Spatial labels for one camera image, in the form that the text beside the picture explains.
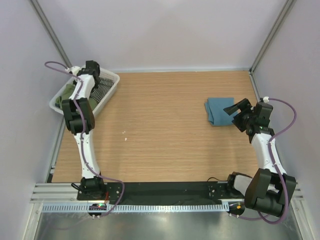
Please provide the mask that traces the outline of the blue tank top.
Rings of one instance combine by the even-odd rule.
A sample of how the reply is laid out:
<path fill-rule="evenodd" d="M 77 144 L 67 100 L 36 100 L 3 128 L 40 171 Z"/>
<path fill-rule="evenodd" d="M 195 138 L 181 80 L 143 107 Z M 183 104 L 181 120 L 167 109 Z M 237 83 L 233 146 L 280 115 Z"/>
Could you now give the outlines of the blue tank top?
<path fill-rule="evenodd" d="M 234 105 L 233 97 L 209 97 L 204 103 L 208 122 L 214 127 L 232 125 L 233 116 L 228 115 L 224 108 Z"/>

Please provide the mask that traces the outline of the green tank top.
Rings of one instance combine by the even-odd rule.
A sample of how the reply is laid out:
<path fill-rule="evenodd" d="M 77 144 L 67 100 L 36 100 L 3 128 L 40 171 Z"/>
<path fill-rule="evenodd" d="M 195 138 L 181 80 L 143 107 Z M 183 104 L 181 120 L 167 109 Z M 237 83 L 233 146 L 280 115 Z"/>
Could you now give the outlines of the green tank top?
<path fill-rule="evenodd" d="M 54 100 L 53 106 L 58 109 L 62 109 L 62 100 L 67 100 L 72 95 L 75 90 L 76 84 L 77 82 L 75 80 L 73 80 L 72 83 L 67 84 L 62 94 Z M 101 85 L 99 85 L 97 88 L 94 87 L 91 90 L 88 101 L 92 110 L 94 110 L 97 107 L 98 103 L 101 101 L 103 95 L 102 92 L 103 91 Z"/>

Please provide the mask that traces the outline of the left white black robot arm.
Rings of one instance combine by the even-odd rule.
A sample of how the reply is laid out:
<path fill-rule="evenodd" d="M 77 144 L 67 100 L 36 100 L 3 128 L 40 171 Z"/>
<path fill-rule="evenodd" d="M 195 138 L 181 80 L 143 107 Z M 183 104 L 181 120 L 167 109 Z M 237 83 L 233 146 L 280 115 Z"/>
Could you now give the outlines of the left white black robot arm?
<path fill-rule="evenodd" d="M 71 186 L 78 190 L 79 200 L 101 200 L 106 195 L 106 187 L 96 161 L 93 145 L 95 117 L 89 103 L 91 91 L 99 83 L 100 65 L 87 60 L 85 67 L 73 67 L 69 74 L 75 78 L 76 84 L 73 93 L 62 101 L 61 106 L 66 127 L 76 141 L 82 167 L 80 185 Z"/>

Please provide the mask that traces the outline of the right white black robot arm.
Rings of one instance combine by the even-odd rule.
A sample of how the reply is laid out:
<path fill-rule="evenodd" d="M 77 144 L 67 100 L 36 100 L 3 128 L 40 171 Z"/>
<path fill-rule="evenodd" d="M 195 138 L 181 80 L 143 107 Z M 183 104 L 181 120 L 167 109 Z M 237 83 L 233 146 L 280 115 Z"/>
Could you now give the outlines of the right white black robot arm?
<path fill-rule="evenodd" d="M 295 123 L 278 133 L 270 127 L 273 106 L 271 98 L 261 98 L 255 106 L 248 99 L 224 108 L 233 116 L 232 123 L 246 133 L 253 146 L 258 170 L 254 177 L 233 172 L 228 176 L 225 192 L 231 198 L 244 196 L 244 207 L 257 211 L 259 219 L 270 225 L 281 223 L 287 216 L 289 204 L 297 186 L 295 177 L 287 174 L 276 149 L 276 137 L 286 132 Z"/>

